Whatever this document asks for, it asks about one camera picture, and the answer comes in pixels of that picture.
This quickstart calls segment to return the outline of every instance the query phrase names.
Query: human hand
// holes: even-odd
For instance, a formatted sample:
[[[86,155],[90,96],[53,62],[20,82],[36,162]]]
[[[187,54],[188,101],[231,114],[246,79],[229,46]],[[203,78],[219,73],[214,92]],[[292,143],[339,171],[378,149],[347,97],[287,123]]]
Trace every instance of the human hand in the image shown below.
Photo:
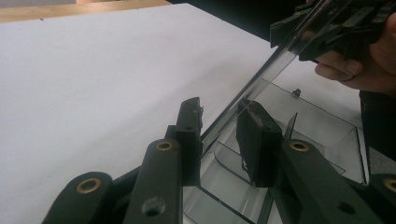
[[[317,58],[315,72],[352,89],[384,93],[396,98],[396,13],[389,16],[380,39],[359,61],[344,60],[335,51]]]

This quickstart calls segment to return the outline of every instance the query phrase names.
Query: fingernail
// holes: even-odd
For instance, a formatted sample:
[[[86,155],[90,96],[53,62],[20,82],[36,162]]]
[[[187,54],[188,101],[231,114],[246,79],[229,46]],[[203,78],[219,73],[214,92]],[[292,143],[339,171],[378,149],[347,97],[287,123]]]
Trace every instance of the fingernail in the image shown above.
[[[346,70],[348,71],[348,73],[356,75],[358,73],[359,67],[354,63],[349,63],[346,66]]]

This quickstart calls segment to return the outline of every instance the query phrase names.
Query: white surface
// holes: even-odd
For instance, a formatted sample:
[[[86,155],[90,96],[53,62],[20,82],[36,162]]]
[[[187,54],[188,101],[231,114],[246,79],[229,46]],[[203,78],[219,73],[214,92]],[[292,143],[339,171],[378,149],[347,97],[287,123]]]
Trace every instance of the white surface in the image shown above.
[[[1,223],[40,223],[78,175],[134,169],[188,98],[205,130],[272,52],[189,5],[3,23],[0,36]],[[324,79],[321,98],[312,64],[295,66],[276,84],[339,114],[358,99]]]

